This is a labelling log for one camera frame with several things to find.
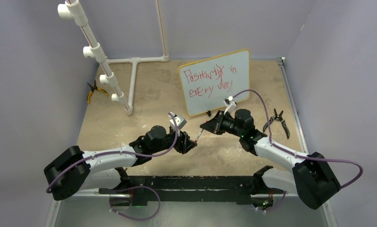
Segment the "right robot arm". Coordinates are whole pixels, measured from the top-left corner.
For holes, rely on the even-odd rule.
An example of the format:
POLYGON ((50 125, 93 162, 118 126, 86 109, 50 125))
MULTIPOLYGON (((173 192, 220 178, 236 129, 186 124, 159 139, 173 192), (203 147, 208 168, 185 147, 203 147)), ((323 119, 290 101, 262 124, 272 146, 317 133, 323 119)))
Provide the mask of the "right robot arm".
POLYGON ((254 118, 247 109, 239 109, 231 116, 218 111, 200 128, 215 135, 228 133, 239 137, 242 148, 251 154, 268 159, 284 168, 280 171, 268 167, 253 180, 258 192, 270 188, 296 194, 309 208, 316 210, 341 190, 341 185, 327 163, 327 159, 314 152, 306 155, 274 143, 255 127, 254 118))

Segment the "red-capped white marker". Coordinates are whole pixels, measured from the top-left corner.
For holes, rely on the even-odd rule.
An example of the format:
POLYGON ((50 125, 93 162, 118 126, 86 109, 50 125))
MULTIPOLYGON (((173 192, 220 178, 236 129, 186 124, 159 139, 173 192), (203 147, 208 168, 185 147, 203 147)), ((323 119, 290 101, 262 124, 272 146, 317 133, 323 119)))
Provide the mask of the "red-capped white marker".
POLYGON ((200 137, 201 137, 201 135, 202 135, 203 131, 204 131, 203 129, 201 129, 201 130, 200 130, 200 132, 199 132, 199 134, 198 134, 198 136, 196 137, 196 139, 195 139, 195 140, 197 140, 197 141, 198 141, 198 140, 200 139, 200 137))

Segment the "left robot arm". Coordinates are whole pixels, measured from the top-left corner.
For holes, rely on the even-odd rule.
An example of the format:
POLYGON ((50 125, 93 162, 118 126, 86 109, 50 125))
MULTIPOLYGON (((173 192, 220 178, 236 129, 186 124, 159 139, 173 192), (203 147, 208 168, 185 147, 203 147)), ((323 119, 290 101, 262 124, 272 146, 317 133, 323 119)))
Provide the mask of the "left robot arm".
POLYGON ((121 148, 83 151, 77 145, 71 146, 44 168, 46 192, 56 201, 92 188, 111 188, 116 193, 124 193, 129 188, 129 180, 122 176, 122 168, 142 165, 172 149, 186 154, 196 146, 185 131, 175 131, 172 127, 167 131, 160 125, 121 148))

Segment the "yellow-framed whiteboard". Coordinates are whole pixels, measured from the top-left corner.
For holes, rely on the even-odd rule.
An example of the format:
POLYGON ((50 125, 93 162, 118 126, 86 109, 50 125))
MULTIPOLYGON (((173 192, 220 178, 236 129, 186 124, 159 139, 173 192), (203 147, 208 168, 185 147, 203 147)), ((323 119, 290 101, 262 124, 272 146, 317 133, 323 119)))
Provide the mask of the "yellow-framed whiteboard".
POLYGON ((250 51, 243 49, 180 66, 188 115, 221 108, 225 98, 249 89, 250 57, 250 51))

